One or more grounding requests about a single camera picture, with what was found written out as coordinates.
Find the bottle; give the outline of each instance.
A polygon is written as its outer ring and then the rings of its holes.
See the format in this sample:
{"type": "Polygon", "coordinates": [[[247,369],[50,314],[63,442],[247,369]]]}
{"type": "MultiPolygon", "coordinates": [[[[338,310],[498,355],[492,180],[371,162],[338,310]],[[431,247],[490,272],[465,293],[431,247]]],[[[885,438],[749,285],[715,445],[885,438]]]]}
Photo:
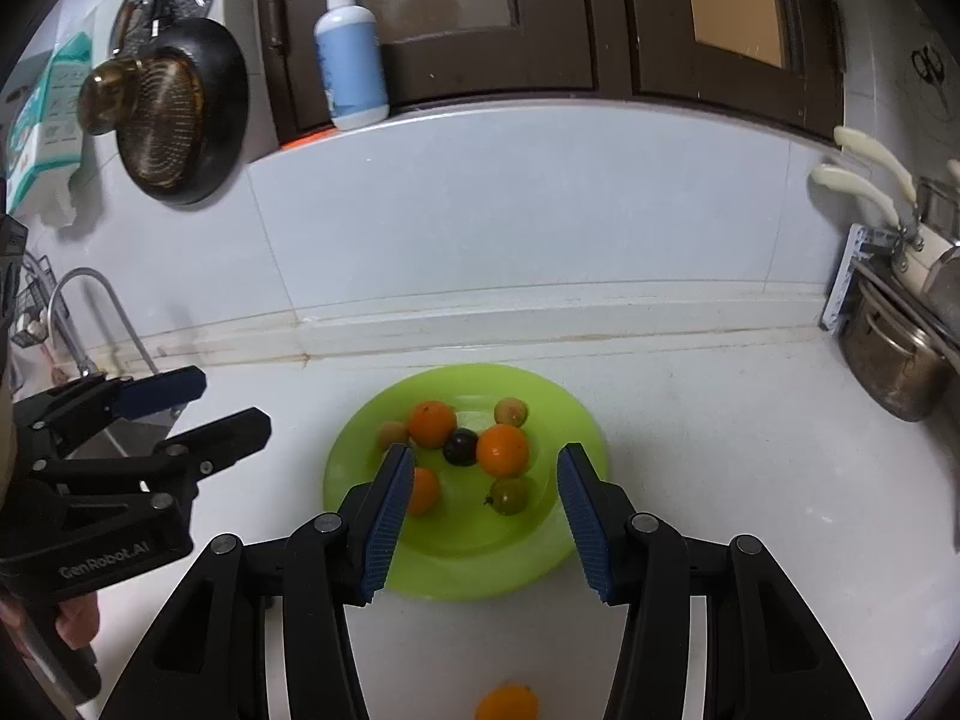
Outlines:
{"type": "Polygon", "coordinates": [[[386,119],[390,103],[373,13],[356,0],[326,0],[313,37],[333,124],[356,129],[386,119]]]}

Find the green tomato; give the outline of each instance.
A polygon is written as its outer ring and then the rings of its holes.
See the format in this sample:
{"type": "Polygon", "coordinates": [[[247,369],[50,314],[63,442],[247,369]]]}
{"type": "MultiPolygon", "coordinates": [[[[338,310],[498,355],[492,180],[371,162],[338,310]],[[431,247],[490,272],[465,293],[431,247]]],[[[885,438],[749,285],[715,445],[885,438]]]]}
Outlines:
{"type": "Polygon", "coordinates": [[[490,485],[486,503],[498,514],[520,514],[530,502],[530,483],[522,476],[497,479],[490,485]]]}

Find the ribbed blue pad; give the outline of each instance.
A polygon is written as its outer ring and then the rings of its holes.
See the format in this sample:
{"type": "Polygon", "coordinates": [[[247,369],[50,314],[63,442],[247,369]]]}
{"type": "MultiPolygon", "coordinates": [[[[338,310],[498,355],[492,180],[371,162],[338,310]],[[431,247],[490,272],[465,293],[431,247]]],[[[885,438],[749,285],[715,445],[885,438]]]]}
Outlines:
{"type": "Polygon", "coordinates": [[[566,512],[566,522],[573,533],[573,541],[577,545],[584,574],[587,575],[587,584],[600,594],[600,600],[606,602],[613,591],[607,538],[573,458],[566,450],[560,452],[557,459],[557,487],[566,512]]]}
{"type": "Polygon", "coordinates": [[[360,583],[360,592],[367,603],[370,603],[373,594],[386,584],[390,561],[394,558],[400,527],[407,514],[407,504],[413,490],[414,453],[407,449],[403,460],[397,465],[397,471],[383,499],[383,506],[380,507],[376,520],[373,520],[373,528],[367,538],[363,580],[360,583]]]}

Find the human hand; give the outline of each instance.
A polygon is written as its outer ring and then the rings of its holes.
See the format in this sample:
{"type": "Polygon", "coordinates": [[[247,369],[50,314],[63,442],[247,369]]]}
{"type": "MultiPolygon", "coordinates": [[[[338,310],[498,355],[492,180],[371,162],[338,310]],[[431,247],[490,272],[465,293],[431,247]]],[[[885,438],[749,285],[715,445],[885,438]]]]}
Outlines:
{"type": "MultiPolygon", "coordinates": [[[[82,650],[93,641],[100,630],[100,607],[97,594],[90,593],[79,598],[71,598],[59,604],[61,613],[56,618],[56,632],[71,650],[82,650]]],[[[18,635],[26,621],[23,605],[10,596],[0,596],[0,621],[3,622],[13,640],[17,651],[30,658],[30,653],[18,635]]]]}

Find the scissors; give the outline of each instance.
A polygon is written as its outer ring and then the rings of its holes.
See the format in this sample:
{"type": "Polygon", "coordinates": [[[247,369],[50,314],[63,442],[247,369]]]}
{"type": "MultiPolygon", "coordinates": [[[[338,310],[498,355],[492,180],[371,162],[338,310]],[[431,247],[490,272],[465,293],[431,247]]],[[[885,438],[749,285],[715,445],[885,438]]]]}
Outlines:
{"type": "Polygon", "coordinates": [[[944,66],[944,60],[940,52],[930,43],[927,43],[923,50],[915,50],[910,55],[910,61],[913,62],[913,69],[920,76],[920,80],[937,90],[940,103],[944,106],[944,111],[949,114],[950,106],[947,102],[947,96],[944,94],[943,86],[947,79],[947,67],[944,66]]]}

